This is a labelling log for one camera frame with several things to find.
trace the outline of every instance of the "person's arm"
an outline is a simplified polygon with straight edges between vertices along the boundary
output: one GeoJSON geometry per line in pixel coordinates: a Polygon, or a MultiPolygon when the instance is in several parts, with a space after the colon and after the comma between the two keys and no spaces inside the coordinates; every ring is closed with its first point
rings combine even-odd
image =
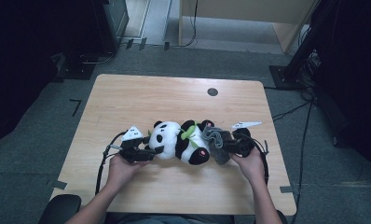
{"type": "Polygon", "coordinates": [[[110,160],[109,176],[106,185],[85,207],[66,223],[99,223],[121,188],[131,180],[138,169],[145,165],[147,165],[147,162],[129,164],[119,155],[114,156],[110,160]]]}
{"type": "Polygon", "coordinates": [[[265,183],[264,164],[260,152],[254,148],[246,158],[241,158],[235,154],[232,154],[231,158],[239,165],[241,172],[252,186],[255,223],[282,223],[265,183]]]}

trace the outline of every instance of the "floor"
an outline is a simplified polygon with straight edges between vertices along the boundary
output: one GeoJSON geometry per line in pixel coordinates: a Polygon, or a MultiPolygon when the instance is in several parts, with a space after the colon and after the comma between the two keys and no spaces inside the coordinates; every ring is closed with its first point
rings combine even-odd
{"type": "MultiPolygon", "coordinates": [[[[170,0],[127,1],[130,24],[124,35],[124,41],[133,38],[137,42],[141,38],[147,38],[147,44],[164,45],[165,42],[169,42],[173,47],[178,46],[180,0],[172,0],[171,6],[170,2],[170,0]],[[139,35],[127,35],[131,30],[141,30],[141,32],[139,35]]],[[[189,43],[194,34],[192,21],[193,18],[183,17],[183,45],[189,43]]],[[[189,48],[283,54],[270,22],[197,18],[196,24],[196,40],[189,48]]],[[[309,26],[305,25],[300,36],[308,28],[309,26]]],[[[288,54],[296,53],[297,42],[293,44],[288,54]]]]}
{"type": "MultiPolygon", "coordinates": [[[[250,79],[274,87],[268,66],[286,65],[292,56],[282,53],[268,23],[250,24],[254,32],[242,40],[242,36],[232,36],[233,32],[223,29],[223,23],[211,21],[218,27],[207,27],[206,31],[200,28],[198,42],[188,49],[162,50],[166,41],[172,47],[177,45],[178,4],[179,0],[173,0],[165,29],[169,0],[151,0],[144,29],[141,33],[136,29],[138,33],[132,34],[135,37],[127,37],[135,41],[146,37],[150,46],[144,50],[121,46],[110,61],[96,65],[91,80],[49,83],[14,132],[0,140],[0,223],[37,223],[52,193],[50,183],[58,178],[99,74],[250,79]],[[213,36],[213,31],[220,35],[213,36]],[[79,108],[74,99],[82,101],[79,108]]],[[[204,22],[209,21],[198,19],[198,27],[204,22]]],[[[234,31],[246,32],[234,27],[234,31]]],[[[185,35],[185,42],[190,35],[185,35]]],[[[266,89],[266,94],[272,115],[304,104],[297,91],[266,89]]],[[[332,146],[327,120],[318,106],[311,109],[301,160],[307,114],[308,108],[302,107],[274,123],[295,198],[298,192],[302,195],[295,223],[371,223],[370,162],[353,149],[332,146]],[[303,182],[299,185],[302,161],[303,182]]],[[[254,217],[239,216],[236,223],[254,223],[254,217]]]]}

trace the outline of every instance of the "black and white plush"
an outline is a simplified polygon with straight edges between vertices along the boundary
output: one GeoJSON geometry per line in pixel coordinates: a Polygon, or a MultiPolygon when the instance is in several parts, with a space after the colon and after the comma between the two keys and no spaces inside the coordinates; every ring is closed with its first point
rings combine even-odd
{"type": "Polygon", "coordinates": [[[163,152],[157,154],[157,157],[162,160],[173,158],[179,132],[180,124],[173,121],[157,121],[154,124],[153,132],[150,134],[148,147],[164,147],[163,152]]]}
{"type": "Polygon", "coordinates": [[[191,119],[181,126],[175,147],[178,159],[191,165],[200,165],[210,158],[209,144],[202,138],[206,126],[213,127],[214,124],[209,120],[197,123],[191,119]]]}

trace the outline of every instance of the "left hand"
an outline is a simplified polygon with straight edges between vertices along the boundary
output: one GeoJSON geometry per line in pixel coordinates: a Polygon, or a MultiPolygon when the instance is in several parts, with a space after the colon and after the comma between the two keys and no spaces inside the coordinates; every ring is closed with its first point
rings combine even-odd
{"type": "Polygon", "coordinates": [[[109,175],[107,177],[106,187],[119,191],[126,183],[128,183],[136,171],[146,166],[148,161],[139,161],[129,163],[116,154],[110,160],[109,175]]]}

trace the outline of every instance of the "gray carpet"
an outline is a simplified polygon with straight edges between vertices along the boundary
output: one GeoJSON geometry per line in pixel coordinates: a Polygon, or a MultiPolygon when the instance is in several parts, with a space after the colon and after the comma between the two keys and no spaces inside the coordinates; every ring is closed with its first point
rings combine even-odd
{"type": "MultiPolygon", "coordinates": [[[[91,80],[49,83],[17,128],[0,140],[0,223],[36,223],[61,171],[94,79],[102,73],[259,80],[274,87],[268,66],[287,65],[291,56],[207,49],[121,47],[96,66],[91,80]],[[76,102],[82,100],[76,111],[76,102]]],[[[272,115],[305,100],[299,91],[266,90],[272,115]]],[[[275,121],[287,172],[299,188],[299,162],[308,107],[275,121]]],[[[304,149],[303,184],[295,223],[371,223],[371,165],[351,148],[332,146],[331,130],[314,105],[304,149]]],[[[237,223],[252,223],[238,216],[237,223]]]]}

